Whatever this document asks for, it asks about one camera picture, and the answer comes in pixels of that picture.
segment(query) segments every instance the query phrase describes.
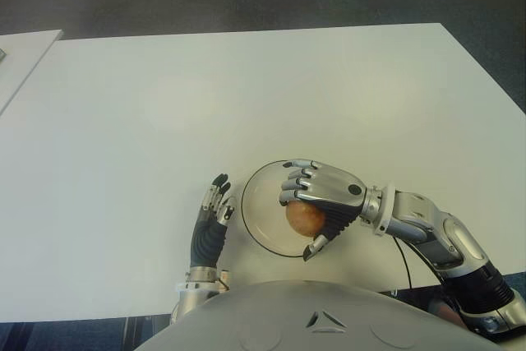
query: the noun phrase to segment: brown egg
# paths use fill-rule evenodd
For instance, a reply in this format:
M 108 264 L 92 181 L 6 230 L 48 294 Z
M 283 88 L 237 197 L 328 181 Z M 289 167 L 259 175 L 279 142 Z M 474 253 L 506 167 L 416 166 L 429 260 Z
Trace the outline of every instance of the brown egg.
M 290 201 L 285 214 L 290 226 L 309 238 L 316 236 L 325 223 L 323 211 L 303 201 Z

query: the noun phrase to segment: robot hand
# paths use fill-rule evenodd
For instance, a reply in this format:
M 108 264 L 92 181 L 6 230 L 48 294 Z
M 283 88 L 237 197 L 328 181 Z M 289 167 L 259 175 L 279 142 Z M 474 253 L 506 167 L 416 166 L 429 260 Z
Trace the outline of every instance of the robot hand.
M 190 270 L 186 283 L 179 289 L 179 303 L 173 309 L 172 322 L 218 294 L 218 281 L 228 289 L 222 275 L 218 278 L 216 269 L 219 255 L 223 251 L 228 222 L 235 207 L 232 196 L 221 204 L 224 194 L 230 188 L 227 179 L 227 174 L 216 177 L 203 198 L 191 236 Z
M 191 237 L 191 268 L 215 268 L 217 265 L 223 250 L 228 221 L 235 207 L 235 198 L 232 196 L 221 204 L 221 199 L 230 188 L 227 179 L 227 174 L 220 174 L 205 194 Z
M 293 159 L 285 168 L 296 167 L 283 182 L 279 203 L 305 201 L 325 213 L 325 224 L 303 252 L 307 261 L 338 236 L 361 213 L 367 188 L 356 176 L 308 159 Z

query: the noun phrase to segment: wire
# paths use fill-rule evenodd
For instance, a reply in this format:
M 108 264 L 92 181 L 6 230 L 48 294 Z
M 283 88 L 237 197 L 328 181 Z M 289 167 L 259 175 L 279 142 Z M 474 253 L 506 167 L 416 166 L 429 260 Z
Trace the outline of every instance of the wire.
M 230 287 L 229 287 L 228 285 L 226 285 L 222 279 L 220 279 L 220 278 L 218 277 L 217 280 L 218 280 L 218 281 L 219 281 L 219 282 L 220 282 L 220 283 L 226 288 L 227 291 L 230 290 Z
M 402 249 L 400 248 L 400 245 L 398 244 L 398 241 L 395 239 L 394 236 L 393 236 L 393 238 L 394 238 L 394 242 L 396 242 L 396 245 L 398 246 L 400 252 L 402 252 Z M 444 291 L 445 290 L 444 280 L 436 273 L 435 268 L 433 267 L 431 262 L 428 261 L 427 258 L 424 255 L 422 255 L 422 253 L 413 244 L 411 244 L 410 242 L 406 242 L 404 240 L 402 240 L 402 241 L 404 242 L 404 244 L 406 246 L 408 246 L 411 249 L 411 251 L 413 251 L 415 254 L 417 254 L 417 256 L 426 264 L 427 268 L 431 271 L 432 274 L 435 275 L 436 279 L 438 279 L 438 281 L 441 283 L 442 290 Z M 458 314 L 460 314 L 461 310 L 460 310 L 459 303 L 454 298 L 450 297 L 447 293 L 444 293 L 444 296 L 445 296 L 445 301 L 449 302 L 448 304 L 454 310 L 456 310 L 456 312 Z M 460 314 L 460 318 L 462 319 L 462 321 L 464 321 L 464 317 L 462 316 L 462 314 Z
M 405 259 L 404 251 L 402 250 L 402 247 L 399 245 L 398 240 L 395 236 L 393 236 L 393 240 L 396 243 L 396 247 L 398 247 L 400 254 L 402 254 L 402 259 L 404 260 L 405 271 L 407 271 L 408 273 L 409 289 L 413 290 L 413 283 L 411 282 L 411 273 L 409 273 L 409 266 L 407 260 Z

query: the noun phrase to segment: white table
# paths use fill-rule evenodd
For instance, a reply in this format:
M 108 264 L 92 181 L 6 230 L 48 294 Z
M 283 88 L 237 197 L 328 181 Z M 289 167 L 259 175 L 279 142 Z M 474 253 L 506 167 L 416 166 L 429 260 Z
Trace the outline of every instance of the white table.
M 60 36 L 60 30 L 0 36 L 0 48 L 6 53 L 6 57 L 0 61 L 0 115 L 51 44 Z
M 239 195 L 298 156 L 429 196 L 502 273 L 526 267 L 524 114 L 439 24 L 60 41 L 0 147 L 0 321 L 169 312 L 210 180 L 228 172 Z M 305 264 L 238 216 L 219 264 L 234 287 L 407 288 L 392 239 L 358 223 Z

